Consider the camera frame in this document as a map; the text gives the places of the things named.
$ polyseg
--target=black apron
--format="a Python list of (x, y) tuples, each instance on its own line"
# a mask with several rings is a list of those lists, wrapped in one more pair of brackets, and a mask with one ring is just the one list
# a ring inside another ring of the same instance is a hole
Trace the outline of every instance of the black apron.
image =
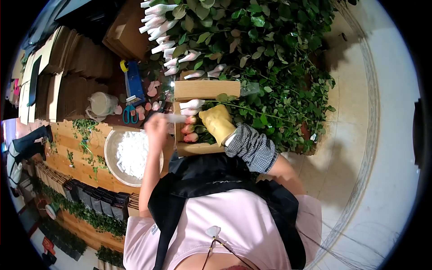
[(295, 228), (299, 202), (276, 181), (250, 178), (243, 160), (229, 158), (225, 153), (190, 156), (178, 159), (174, 153), (169, 173), (159, 180), (148, 203), (152, 217), (160, 230), (156, 263), (161, 270), (187, 198), (195, 198), (233, 189), (245, 189), (263, 198), (282, 238), (292, 269), (303, 269), (306, 253)]

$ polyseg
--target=person's leg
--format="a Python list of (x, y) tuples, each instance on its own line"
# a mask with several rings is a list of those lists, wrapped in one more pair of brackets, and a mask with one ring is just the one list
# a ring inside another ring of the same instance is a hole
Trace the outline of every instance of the person's leg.
[(42, 159), (46, 160), (45, 156), (45, 148), (41, 143), (33, 143), (30, 146), (27, 146), (26, 149), (22, 153), (19, 154), (18, 158), (20, 159), (31, 159), (32, 156), (36, 154), (41, 154)]
[(12, 140), (12, 143), (15, 147), (15, 150), (18, 153), (22, 153), (27, 147), (31, 146), (35, 140), (42, 137), (47, 137), (48, 140), (52, 142), (51, 127), (49, 125), (39, 127), (22, 138)]

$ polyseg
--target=human hand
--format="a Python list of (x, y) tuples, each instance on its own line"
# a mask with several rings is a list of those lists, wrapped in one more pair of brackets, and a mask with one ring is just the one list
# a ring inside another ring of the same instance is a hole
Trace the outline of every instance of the human hand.
[(215, 137), (219, 147), (235, 131), (231, 116), (223, 104), (218, 104), (207, 111), (200, 111), (199, 116), (210, 134)]
[(167, 120), (164, 114), (155, 113), (144, 124), (147, 137), (149, 139), (149, 154), (154, 153), (160, 155), (166, 143), (168, 134)]

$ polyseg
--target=plastic container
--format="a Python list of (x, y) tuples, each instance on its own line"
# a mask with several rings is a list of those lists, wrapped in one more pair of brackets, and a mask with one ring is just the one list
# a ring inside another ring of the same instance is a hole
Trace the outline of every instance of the plastic container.
[(87, 108), (86, 113), (91, 119), (98, 122), (104, 120), (105, 116), (114, 114), (114, 110), (118, 106), (118, 98), (104, 92), (96, 92), (88, 100), (90, 107)]

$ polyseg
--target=white bucket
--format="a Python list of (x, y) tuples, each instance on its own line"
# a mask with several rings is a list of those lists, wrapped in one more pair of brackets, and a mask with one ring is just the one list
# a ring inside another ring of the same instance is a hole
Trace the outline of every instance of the white bucket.
[(104, 92), (96, 92), (90, 98), (90, 107), (92, 112), (98, 116), (107, 116), (114, 114), (117, 108), (118, 99), (113, 95), (105, 94)]

